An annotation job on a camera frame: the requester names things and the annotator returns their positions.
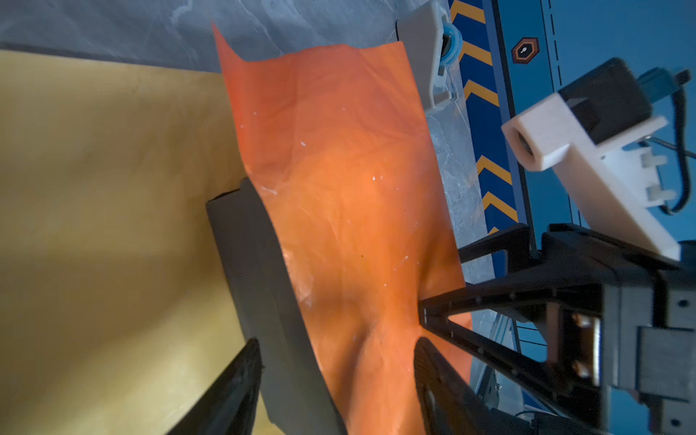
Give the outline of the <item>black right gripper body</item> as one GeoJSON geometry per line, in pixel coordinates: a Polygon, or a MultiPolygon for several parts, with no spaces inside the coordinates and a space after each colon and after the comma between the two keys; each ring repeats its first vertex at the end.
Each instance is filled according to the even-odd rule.
{"type": "Polygon", "coordinates": [[[551,355],[597,391],[594,425],[622,390],[647,407],[650,433],[695,431],[695,243],[680,248],[671,260],[570,224],[543,237],[551,355]]]}

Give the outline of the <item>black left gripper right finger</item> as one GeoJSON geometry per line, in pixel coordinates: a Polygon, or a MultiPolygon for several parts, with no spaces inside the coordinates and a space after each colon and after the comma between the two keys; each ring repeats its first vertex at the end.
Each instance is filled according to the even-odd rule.
{"type": "Polygon", "coordinates": [[[416,393],[428,434],[520,434],[522,421],[486,407],[436,346],[418,339],[414,350],[416,393]]]}

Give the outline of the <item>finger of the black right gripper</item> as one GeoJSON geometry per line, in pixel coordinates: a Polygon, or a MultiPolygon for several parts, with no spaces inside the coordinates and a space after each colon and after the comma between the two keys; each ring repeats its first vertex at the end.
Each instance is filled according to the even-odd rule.
{"type": "Polygon", "coordinates": [[[531,246],[529,226],[518,223],[458,249],[462,264],[500,251],[506,253],[506,266],[532,266],[536,250],[531,246]]]}
{"type": "Polygon", "coordinates": [[[480,309],[545,306],[550,312],[552,304],[557,304],[575,311],[580,309],[579,302],[579,295],[570,290],[535,283],[511,286],[507,279],[500,279],[424,299],[419,316],[426,330],[470,353],[540,402],[584,424],[602,424],[601,388],[576,378],[569,364],[536,362],[451,320],[453,315],[480,309]]]}

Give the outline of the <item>dark blue gift box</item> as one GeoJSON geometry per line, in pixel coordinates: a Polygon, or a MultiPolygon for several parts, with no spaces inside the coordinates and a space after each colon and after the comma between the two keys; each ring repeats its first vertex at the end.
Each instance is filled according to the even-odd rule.
{"type": "Polygon", "coordinates": [[[242,333],[260,344],[268,419],[286,434],[344,434],[277,233],[252,182],[243,179],[206,207],[242,333]]]}

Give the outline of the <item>yellow wrapping paper sheet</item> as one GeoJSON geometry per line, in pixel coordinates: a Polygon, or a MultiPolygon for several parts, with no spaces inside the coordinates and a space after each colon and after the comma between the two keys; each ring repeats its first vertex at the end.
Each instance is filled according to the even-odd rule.
{"type": "Polygon", "coordinates": [[[422,298],[464,279],[401,43],[315,47],[221,72],[1,54],[1,431],[163,434],[242,347],[207,202],[249,181],[279,244],[308,362],[351,434],[421,434],[422,298]]]}

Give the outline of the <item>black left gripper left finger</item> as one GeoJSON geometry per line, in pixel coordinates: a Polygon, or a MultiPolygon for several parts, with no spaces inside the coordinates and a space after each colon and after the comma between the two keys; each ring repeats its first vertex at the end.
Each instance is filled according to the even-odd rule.
{"type": "Polygon", "coordinates": [[[252,433],[262,371],[259,342],[252,338],[170,433],[252,433]]]}

